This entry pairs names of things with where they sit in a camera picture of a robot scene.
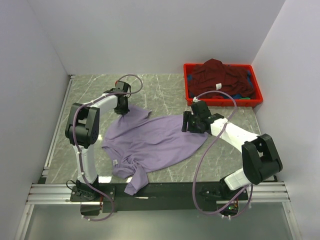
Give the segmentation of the lavender t shirt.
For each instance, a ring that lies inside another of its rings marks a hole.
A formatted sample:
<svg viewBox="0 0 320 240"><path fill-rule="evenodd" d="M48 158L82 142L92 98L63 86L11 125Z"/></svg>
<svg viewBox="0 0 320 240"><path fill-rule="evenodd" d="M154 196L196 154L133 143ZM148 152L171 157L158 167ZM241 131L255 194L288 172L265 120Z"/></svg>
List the lavender t shirt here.
<svg viewBox="0 0 320 240"><path fill-rule="evenodd" d="M130 196L149 183L148 173L191 157L208 138L206 133L183 132L182 115L150 115L150 110L130 105L109 126L101 145L112 161L112 174L131 178L124 190Z"/></svg>

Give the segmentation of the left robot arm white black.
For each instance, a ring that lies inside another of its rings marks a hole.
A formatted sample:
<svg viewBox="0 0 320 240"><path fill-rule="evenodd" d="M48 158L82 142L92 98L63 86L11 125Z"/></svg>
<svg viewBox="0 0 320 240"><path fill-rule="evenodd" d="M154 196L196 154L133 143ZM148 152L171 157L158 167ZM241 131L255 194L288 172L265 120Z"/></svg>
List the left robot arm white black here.
<svg viewBox="0 0 320 240"><path fill-rule="evenodd" d="M129 94L124 92L103 93L87 103L73 103L70 108L65 136L75 151L77 180L86 184L82 189L82 195L88 201L94 201L100 195L100 188L94 185L98 180L94 145L99 136L100 118L110 111L118 115L127 114L130 111L128 96Z"/></svg>

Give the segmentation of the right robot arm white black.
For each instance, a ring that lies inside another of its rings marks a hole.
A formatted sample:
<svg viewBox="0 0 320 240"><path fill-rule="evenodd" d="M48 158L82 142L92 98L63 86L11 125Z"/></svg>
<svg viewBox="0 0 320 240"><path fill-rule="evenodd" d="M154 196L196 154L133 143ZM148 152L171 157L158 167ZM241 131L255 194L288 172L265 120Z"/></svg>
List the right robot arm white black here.
<svg viewBox="0 0 320 240"><path fill-rule="evenodd" d="M217 195L230 200L237 190L247 185L258 185L283 170L283 164L272 137L258 135L228 121L221 114L200 115L183 113L182 131L219 137L236 148L242 156L242 167L223 177Z"/></svg>

